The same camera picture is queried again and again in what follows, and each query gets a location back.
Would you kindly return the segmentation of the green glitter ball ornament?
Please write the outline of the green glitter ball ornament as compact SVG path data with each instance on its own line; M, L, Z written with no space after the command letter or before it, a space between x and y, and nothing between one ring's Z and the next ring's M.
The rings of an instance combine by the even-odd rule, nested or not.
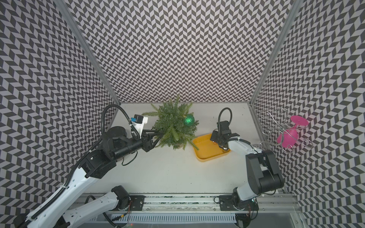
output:
M184 124L186 126L193 126L195 124L195 118L194 118L194 115L192 114L187 114L185 117L184 117Z

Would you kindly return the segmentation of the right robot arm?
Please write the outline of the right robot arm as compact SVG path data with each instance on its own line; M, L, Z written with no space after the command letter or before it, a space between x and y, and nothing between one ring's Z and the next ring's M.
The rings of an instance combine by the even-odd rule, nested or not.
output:
M237 152L245 158L247 182L236 187L232 193L234 207L245 210L255 197L283 188L284 179L273 151L254 147L237 133L232 133L229 125L228 121L218 121L211 141L217 143L221 149Z

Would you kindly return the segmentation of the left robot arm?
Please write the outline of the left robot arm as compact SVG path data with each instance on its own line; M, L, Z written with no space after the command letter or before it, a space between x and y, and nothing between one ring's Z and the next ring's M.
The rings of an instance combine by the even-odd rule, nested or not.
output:
M14 219L17 228L76 228L89 219L107 211L129 210L131 198L121 185L110 192L73 210L70 206L93 184L116 167L117 162L142 149L149 152L156 147L163 133L156 130L136 129L128 138L121 126L102 130L100 139L72 167L67 180L50 198L28 214Z

